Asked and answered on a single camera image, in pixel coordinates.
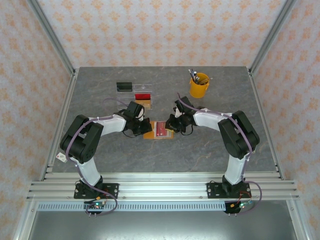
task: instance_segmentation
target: gray marble table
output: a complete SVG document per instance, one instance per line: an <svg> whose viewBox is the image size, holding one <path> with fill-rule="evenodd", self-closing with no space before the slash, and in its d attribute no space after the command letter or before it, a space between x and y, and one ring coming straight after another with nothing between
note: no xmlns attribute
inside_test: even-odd
<svg viewBox="0 0 320 240"><path fill-rule="evenodd" d="M173 113L174 102L187 96L195 106L223 113L242 110L256 129L260 144L251 157L248 171L274 171L275 164L263 127L258 105L245 67L193 67L210 78L205 97L196 99L189 94L189 67L81 67L68 109L63 134L74 118L103 117L117 112L117 103L102 101L116 97L116 82L151 83L152 110L145 116L151 121L166 121ZM228 153L218 131L195 127L193 134L175 134L173 139L128 138L122 133L108 134L100 139L94 155L99 172L224 172ZM53 172L76 172L71 162L54 162Z"/></svg>

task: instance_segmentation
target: small white label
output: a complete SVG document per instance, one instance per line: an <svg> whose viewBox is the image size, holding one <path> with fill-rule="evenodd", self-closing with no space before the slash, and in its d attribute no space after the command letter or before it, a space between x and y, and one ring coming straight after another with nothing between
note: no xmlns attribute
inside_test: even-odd
<svg viewBox="0 0 320 240"><path fill-rule="evenodd" d="M57 156L55 156L57 159L59 159L61 162L66 163L67 162L67 158L66 155L64 155L62 152L59 152L59 154Z"/></svg>

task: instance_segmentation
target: patterned wallpaper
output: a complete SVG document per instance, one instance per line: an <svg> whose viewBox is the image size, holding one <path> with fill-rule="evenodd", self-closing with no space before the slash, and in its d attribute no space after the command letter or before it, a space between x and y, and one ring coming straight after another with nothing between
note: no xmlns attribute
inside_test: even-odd
<svg viewBox="0 0 320 240"><path fill-rule="evenodd" d="M0 239L38 180L70 79L26 0L0 1Z"/></svg>
<svg viewBox="0 0 320 240"><path fill-rule="evenodd" d="M299 0L254 76L288 179L320 238L320 4Z"/></svg>
<svg viewBox="0 0 320 240"><path fill-rule="evenodd" d="M250 66L285 0L40 0L73 66Z"/></svg>

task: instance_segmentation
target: orange floral pattern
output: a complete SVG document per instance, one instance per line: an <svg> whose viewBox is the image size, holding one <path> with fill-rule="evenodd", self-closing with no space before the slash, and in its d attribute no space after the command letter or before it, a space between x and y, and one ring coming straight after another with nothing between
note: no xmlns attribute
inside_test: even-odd
<svg viewBox="0 0 320 240"><path fill-rule="evenodd" d="M11 240L70 76L26 0L1 1L0 15L0 239Z"/></svg>
<svg viewBox="0 0 320 240"><path fill-rule="evenodd" d="M287 178L320 237L320 4L297 1L255 74L276 150Z"/></svg>
<svg viewBox="0 0 320 240"><path fill-rule="evenodd" d="M79 4L71 0L40 1L75 68L249 67L284 3L285 0L81 0Z"/></svg>

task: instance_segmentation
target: yellow cup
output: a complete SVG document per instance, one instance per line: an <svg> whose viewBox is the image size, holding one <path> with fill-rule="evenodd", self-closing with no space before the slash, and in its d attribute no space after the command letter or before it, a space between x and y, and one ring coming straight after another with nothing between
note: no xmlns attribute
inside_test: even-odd
<svg viewBox="0 0 320 240"><path fill-rule="evenodd" d="M206 94L206 91L209 87L209 77L207 75L205 75L204 73L200 73L198 72L196 74L199 77L198 82L200 83L201 81L204 81L206 79L208 79L208 82L205 85L199 85L196 84L192 78L190 79L190 95L196 99L200 99L203 98Z"/></svg>

